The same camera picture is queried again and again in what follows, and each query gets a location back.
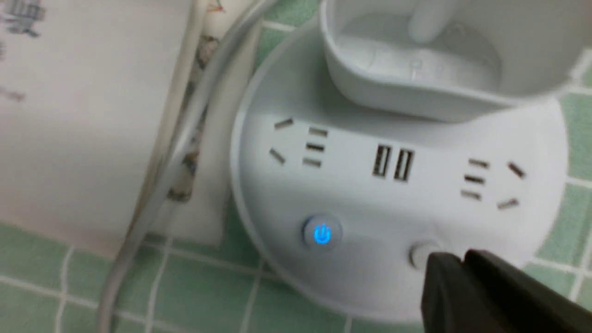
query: blue led light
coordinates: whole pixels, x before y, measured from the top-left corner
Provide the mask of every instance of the blue led light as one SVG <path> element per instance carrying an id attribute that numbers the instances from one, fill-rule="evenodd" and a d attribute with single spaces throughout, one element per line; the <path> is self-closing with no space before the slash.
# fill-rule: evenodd
<path id="1" fill-rule="evenodd" d="M 328 244 L 331 241 L 331 228 L 325 223 L 314 228 L 314 241 L 319 245 Z"/>

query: power cord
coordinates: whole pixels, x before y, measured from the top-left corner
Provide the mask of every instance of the power cord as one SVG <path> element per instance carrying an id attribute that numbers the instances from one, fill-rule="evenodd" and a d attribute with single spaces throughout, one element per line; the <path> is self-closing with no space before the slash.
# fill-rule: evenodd
<path id="1" fill-rule="evenodd" d="M 166 167 L 156 183 L 154 191 L 148 198 L 146 205 L 142 208 L 138 219 L 131 227 L 123 246 L 117 254 L 115 262 L 111 266 L 111 272 L 105 282 L 97 310 L 97 333 L 111 333 L 112 313 L 121 284 L 130 269 L 131 263 L 146 233 L 148 233 L 148 229 L 154 222 L 156 214 L 166 199 L 169 189 L 173 186 L 181 170 L 181 163 L 191 143 L 194 129 L 200 121 L 220 74 L 249 29 L 277 2 L 278 0 L 258 0 L 245 10 L 236 22 L 234 22 L 232 27 L 230 27 L 214 53 L 214 56 L 208 62 L 197 86 L 197 90 L 189 101 L 181 129 L 173 140 L 172 153 L 168 157 Z"/>

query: power button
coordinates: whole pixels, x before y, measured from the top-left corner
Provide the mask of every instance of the power button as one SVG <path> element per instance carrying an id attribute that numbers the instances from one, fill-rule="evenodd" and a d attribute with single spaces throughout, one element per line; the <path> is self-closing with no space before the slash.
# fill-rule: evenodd
<path id="1" fill-rule="evenodd" d="M 304 223 L 303 234 L 304 243 L 308 246 L 333 249 L 341 242 L 341 223 L 330 214 L 313 215 Z"/>

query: round white power strip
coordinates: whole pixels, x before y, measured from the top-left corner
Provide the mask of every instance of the round white power strip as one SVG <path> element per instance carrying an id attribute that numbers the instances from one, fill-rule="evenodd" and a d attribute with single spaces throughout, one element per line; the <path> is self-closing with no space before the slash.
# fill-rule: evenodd
<path id="1" fill-rule="evenodd" d="M 354 105 L 312 20 L 251 81 L 231 173 L 243 223 L 283 279 L 355 317 L 418 321 L 429 252 L 533 257 L 561 202 L 567 139 L 555 100 L 458 124 Z"/>

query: white plastic container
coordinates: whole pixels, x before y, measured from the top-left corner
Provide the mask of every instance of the white plastic container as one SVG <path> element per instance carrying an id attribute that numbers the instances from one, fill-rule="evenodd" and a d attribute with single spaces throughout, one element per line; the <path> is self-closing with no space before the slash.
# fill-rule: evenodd
<path id="1" fill-rule="evenodd" d="M 464 121 L 559 96 L 590 63 L 592 1 L 463 0 L 425 44 L 409 33 L 418 3 L 323 1 L 327 64 L 343 95 L 367 107 Z"/>

